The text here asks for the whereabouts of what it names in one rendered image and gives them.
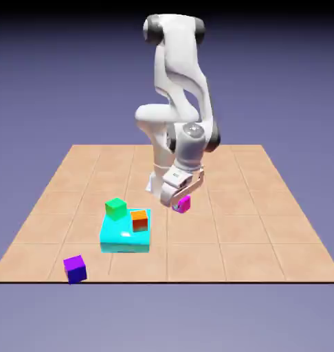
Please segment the small green cube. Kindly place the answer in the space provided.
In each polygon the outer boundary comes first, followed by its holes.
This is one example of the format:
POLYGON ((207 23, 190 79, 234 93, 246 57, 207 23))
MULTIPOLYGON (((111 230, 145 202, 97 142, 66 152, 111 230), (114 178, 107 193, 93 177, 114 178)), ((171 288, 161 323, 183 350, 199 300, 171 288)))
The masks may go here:
POLYGON ((127 204, 120 198, 110 199, 105 202, 106 216, 114 221, 125 217, 127 214, 127 204))

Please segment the small purple cube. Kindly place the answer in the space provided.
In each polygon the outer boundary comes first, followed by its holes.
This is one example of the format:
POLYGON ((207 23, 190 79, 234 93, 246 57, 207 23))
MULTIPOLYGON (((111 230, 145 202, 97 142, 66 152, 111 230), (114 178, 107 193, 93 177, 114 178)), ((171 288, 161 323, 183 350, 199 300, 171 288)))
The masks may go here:
POLYGON ((64 259, 63 265, 69 284, 79 283, 87 279, 87 268, 81 255, 64 259))

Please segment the large cyan box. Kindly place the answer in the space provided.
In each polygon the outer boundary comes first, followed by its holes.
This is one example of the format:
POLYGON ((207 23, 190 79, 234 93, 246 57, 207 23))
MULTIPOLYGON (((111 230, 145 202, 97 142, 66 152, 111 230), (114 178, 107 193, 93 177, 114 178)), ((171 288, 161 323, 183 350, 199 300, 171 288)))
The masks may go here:
POLYGON ((131 212, 139 208, 127 210, 127 215, 118 220, 104 216, 100 230, 100 249, 102 253, 148 253, 151 239, 151 210, 145 209, 148 217, 148 228, 134 232, 131 212))

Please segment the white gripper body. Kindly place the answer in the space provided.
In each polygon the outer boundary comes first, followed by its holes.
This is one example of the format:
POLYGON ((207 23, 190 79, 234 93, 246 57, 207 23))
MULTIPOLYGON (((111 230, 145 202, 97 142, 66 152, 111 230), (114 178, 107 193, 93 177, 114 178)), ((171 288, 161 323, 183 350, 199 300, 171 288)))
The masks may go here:
POLYGON ((198 177, 193 181, 194 173, 182 169, 164 169, 160 202, 166 207, 176 205, 179 200, 191 194, 203 183, 204 170, 199 169, 198 177))

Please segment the small orange cube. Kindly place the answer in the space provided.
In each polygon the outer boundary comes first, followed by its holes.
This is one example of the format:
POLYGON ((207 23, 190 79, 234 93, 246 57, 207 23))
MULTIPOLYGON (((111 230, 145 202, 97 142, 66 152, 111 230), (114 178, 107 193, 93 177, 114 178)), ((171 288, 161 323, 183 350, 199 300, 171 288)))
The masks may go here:
POLYGON ((131 222, 132 229, 134 232, 141 232, 148 230, 148 215, 146 210, 132 210, 131 214, 131 222))

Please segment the small magenta cube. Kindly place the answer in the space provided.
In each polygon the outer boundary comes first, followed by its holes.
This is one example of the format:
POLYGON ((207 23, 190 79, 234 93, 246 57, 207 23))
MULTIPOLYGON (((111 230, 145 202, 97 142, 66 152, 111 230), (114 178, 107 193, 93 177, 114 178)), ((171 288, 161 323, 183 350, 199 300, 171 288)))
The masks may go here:
POLYGON ((178 213, 185 213, 190 209, 191 197, 186 195, 182 197, 177 204, 175 204, 172 209, 178 213))

